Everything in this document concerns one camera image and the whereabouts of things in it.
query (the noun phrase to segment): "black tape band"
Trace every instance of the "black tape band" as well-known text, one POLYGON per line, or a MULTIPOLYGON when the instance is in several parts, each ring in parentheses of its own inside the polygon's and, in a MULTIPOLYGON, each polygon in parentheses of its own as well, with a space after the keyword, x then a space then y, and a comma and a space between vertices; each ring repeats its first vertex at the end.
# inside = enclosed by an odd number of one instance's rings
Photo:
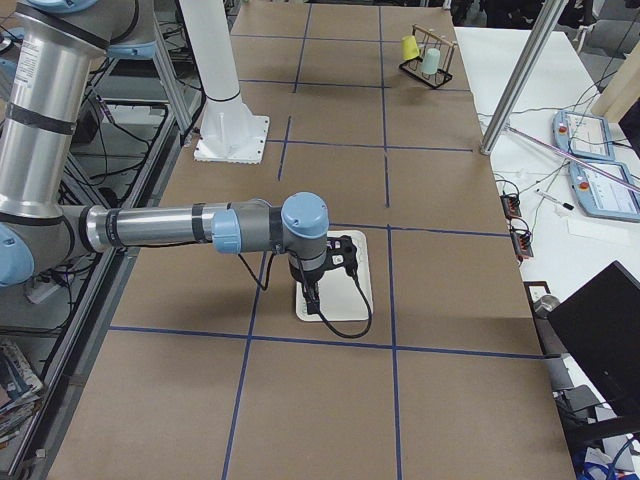
POLYGON ((284 253, 284 232, 282 230, 282 207, 269 208, 269 243, 275 253, 284 253))
POLYGON ((121 35, 118 35, 117 37, 112 38, 111 43, 116 44, 121 42, 125 38, 127 38, 131 34, 131 32, 133 32, 135 28, 138 26, 139 19, 140 19, 140 2, 139 0, 135 0, 135 10, 133 11, 133 19, 131 20, 131 23, 121 35))
POLYGON ((74 122, 64 122, 55 118, 46 117, 32 110, 22 108, 15 103, 7 105, 6 117, 28 127, 39 128, 61 135, 73 135, 76 131, 76 124, 74 122))
POLYGON ((78 218, 78 235, 80 235, 80 242, 82 246, 89 252, 95 252, 95 248, 91 245, 89 241, 89 236, 87 235, 87 217, 89 216, 89 212, 91 211, 91 207, 85 207, 80 214, 80 218, 78 218))
POLYGON ((56 218, 29 218, 0 213, 0 222, 13 223, 15 225, 25 225, 27 227, 50 227, 62 222, 62 217, 56 218))
POLYGON ((105 226, 107 229, 107 239, 109 240, 109 243, 116 248, 122 248, 125 245, 122 243, 120 236, 118 235, 118 215, 120 215, 120 210, 109 210, 107 212, 105 226))
POLYGON ((24 3, 18 3, 16 5, 16 13, 20 13, 27 17, 31 17, 35 20, 39 20, 45 25, 49 25, 50 27, 55 28, 56 30, 60 30, 62 32, 68 33, 69 35, 79 38, 80 40, 83 40, 93 45, 94 47, 98 47, 101 50, 106 50, 107 48, 109 48, 108 40, 105 40, 102 37, 98 37, 93 33, 87 32, 86 30, 83 30, 80 27, 76 27, 71 23, 67 23, 64 20, 60 20, 58 17, 49 15, 48 13, 38 10, 37 8, 29 7, 24 3))
POLYGON ((204 205, 204 203, 194 203, 193 207, 191 207, 191 230, 193 231, 193 238, 198 243, 207 242, 207 237, 204 235, 204 227, 202 226, 204 205))
POLYGON ((207 95, 206 93, 205 93, 205 96, 209 100, 211 100, 213 102, 218 102, 218 103, 230 102, 231 100, 234 100, 234 99, 236 99, 236 98, 238 98, 240 96, 240 90, 238 90, 238 93, 236 93, 233 97, 225 98, 225 99, 222 99, 222 100, 219 100, 217 98, 212 98, 209 95, 207 95))

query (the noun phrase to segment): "white table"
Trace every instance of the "white table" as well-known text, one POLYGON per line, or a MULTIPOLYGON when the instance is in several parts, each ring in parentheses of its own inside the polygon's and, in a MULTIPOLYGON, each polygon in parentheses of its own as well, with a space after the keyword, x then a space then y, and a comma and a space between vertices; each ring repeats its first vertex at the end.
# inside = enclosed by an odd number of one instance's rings
MULTIPOLYGON (((492 114, 520 56, 529 32, 485 28, 456 28, 465 69, 474 95, 476 110, 492 114)), ((570 41, 561 32, 554 32, 533 70, 514 109, 515 112, 541 107, 572 107, 583 94, 589 99, 596 94, 593 81, 576 55, 570 41)), ((584 111, 586 103, 575 108, 584 111)), ((556 110, 514 114, 513 127, 552 144, 552 119, 556 110)), ((485 125, 489 116, 480 116, 485 125)), ((614 139, 624 138, 620 127, 611 124, 614 139)), ((640 160, 633 150, 615 147, 616 160, 627 164, 640 176, 640 160)), ((536 147, 513 133, 504 133, 491 154, 495 173, 524 189, 562 165, 563 160, 547 150, 536 147)), ((546 190, 553 177, 540 183, 546 190)), ((549 201, 540 204, 535 188, 521 196, 523 218, 533 227, 535 210, 540 205, 534 228, 534 258, 525 260, 520 268, 523 281, 544 280, 560 301, 568 298, 582 285, 614 260, 620 261, 640 279, 640 224, 601 220, 587 217, 573 195, 567 168, 561 170, 549 189, 555 198, 576 206, 572 211, 549 201), (592 228, 604 229, 605 239, 576 236, 569 233, 570 222, 588 222, 592 228)), ((572 358, 565 364, 574 385, 589 385, 602 401, 586 375, 572 358)), ((640 460, 634 458, 636 471, 640 460)))

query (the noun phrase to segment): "blue joint cap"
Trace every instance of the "blue joint cap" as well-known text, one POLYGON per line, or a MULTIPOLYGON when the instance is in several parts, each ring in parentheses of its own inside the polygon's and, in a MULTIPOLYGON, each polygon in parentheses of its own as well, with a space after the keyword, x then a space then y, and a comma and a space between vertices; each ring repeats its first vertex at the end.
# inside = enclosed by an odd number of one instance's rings
POLYGON ((34 268, 33 255, 27 244, 0 223, 0 288, 28 280, 34 268))
POLYGON ((49 13, 76 13, 98 3, 98 0, 27 0, 39 10, 49 13))
POLYGON ((156 42, 139 43, 137 45, 111 45, 107 56, 121 60, 149 60, 156 54, 156 42))
POLYGON ((220 253, 238 254, 242 251, 240 223, 235 210, 217 212, 211 220, 213 246, 220 253))
POLYGON ((282 223, 297 237, 320 238, 329 231, 329 210, 315 193, 296 193, 282 205, 282 223))

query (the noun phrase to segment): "brown cardboard table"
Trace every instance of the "brown cardboard table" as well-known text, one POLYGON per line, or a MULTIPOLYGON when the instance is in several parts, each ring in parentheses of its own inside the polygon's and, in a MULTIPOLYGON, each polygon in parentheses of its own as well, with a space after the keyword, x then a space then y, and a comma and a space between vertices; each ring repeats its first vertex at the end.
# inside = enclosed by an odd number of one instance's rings
POLYGON ((367 236, 371 332, 297 320, 286 259, 259 293, 210 245, 143 251, 51 479, 573 478, 461 58, 401 73, 413 23, 455 38, 440 9, 244 5, 264 160, 184 149, 162 201, 318 193, 367 236))

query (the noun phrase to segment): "yellow cup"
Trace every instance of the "yellow cup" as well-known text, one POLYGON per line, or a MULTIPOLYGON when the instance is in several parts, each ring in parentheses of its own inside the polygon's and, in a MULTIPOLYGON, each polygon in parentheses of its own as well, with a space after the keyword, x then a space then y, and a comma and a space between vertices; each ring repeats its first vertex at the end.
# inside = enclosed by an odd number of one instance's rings
POLYGON ((407 35, 402 37, 402 58, 406 62, 407 60, 414 60, 420 56, 420 49, 418 48, 418 42, 413 35, 407 35))

